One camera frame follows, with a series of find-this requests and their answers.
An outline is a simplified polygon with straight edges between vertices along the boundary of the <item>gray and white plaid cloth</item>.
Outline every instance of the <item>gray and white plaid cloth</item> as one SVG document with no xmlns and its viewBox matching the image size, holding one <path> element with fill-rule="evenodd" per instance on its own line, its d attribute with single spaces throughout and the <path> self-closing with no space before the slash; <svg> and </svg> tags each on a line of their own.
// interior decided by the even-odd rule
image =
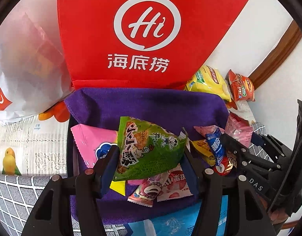
<svg viewBox="0 0 302 236">
<path fill-rule="evenodd" d="M 254 128 L 254 132 L 259 135 L 265 135 L 266 134 L 266 128 L 263 124 L 260 122 L 255 122 L 252 124 Z M 254 144 L 251 144 L 249 147 L 249 151 L 251 154 L 261 157 L 263 159 L 269 160 L 269 155 L 263 150 L 262 147 L 256 146 Z"/>
<path fill-rule="evenodd" d="M 32 208 L 50 180 L 49 176 L 7 176 L 0 174 L 0 221 L 11 236 L 20 236 Z M 81 236 L 73 217 L 74 236 Z M 125 236 L 123 224 L 105 225 L 107 236 Z"/>
</svg>

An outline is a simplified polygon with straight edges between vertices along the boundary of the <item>metal pin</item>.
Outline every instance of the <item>metal pin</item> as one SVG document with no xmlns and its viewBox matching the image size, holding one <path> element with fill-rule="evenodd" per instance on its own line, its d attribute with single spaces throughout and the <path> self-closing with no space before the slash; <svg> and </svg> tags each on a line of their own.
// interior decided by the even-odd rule
<svg viewBox="0 0 302 236">
<path fill-rule="evenodd" d="M 94 170 L 93 170 L 92 168 L 86 169 L 86 170 L 84 171 L 84 173 L 85 173 L 86 175 L 91 175 L 91 174 L 93 174 L 93 172 L 94 172 Z"/>
<path fill-rule="evenodd" d="M 246 179 L 247 179 L 244 175 L 239 175 L 238 178 L 240 181 L 243 181 L 243 182 L 246 181 Z"/>
<path fill-rule="evenodd" d="M 205 169 L 204 171 L 207 175 L 212 175 L 214 173 L 212 169 Z"/>
<path fill-rule="evenodd" d="M 53 181 L 58 181 L 60 179 L 60 175 L 54 175 L 52 176 Z"/>
</svg>

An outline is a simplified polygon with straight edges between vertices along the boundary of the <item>green snack packet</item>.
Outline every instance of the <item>green snack packet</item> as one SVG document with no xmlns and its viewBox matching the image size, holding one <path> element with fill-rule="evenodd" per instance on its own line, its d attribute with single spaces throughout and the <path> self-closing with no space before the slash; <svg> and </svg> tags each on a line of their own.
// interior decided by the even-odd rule
<svg viewBox="0 0 302 236">
<path fill-rule="evenodd" d="M 113 181 L 144 179 L 177 166 L 187 137 L 132 117 L 121 117 L 117 145 L 121 151 Z"/>
</svg>

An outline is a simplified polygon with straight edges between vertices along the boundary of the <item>translucent plastic bag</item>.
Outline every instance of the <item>translucent plastic bag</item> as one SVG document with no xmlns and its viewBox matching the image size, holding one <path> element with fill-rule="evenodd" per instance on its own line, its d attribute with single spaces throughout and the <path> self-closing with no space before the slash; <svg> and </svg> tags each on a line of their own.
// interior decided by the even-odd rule
<svg viewBox="0 0 302 236">
<path fill-rule="evenodd" d="M 0 122 L 44 112 L 72 92 L 64 56 L 27 14 L 0 26 Z"/>
</svg>

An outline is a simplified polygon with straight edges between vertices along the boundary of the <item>purple cloth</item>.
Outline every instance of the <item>purple cloth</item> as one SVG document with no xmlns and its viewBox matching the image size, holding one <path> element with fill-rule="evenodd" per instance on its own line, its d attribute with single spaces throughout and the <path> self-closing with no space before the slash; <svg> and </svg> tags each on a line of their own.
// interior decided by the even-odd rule
<svg viewBox="0 0 302 236">
<path fill-rule="evenodd" d="M 118 130 L 121 116 L 132 116 L 160 125 L 179 135 L 185 127 L 191 140 L 202 139 L 193 126 L 217 125 L 225 128 L 228 110 L 217 95 L 184 90 L 134 88 L 84 88 L 66 98 L 65 103 L 73 117 L 82 124 Z M 86 168 L 79 155 L 80 170 Z M 103 224 L 123 224 L 162 216 L 186 208 L 196 196 L 154 201 L 153 207 L 144 207 L 127 201 L 137 186 L 126 185 L 126 197 L 109 190 L 98 200 Z M 72 216 L 78 220 L 75 200 L 71 202 Z"/>
</svg>

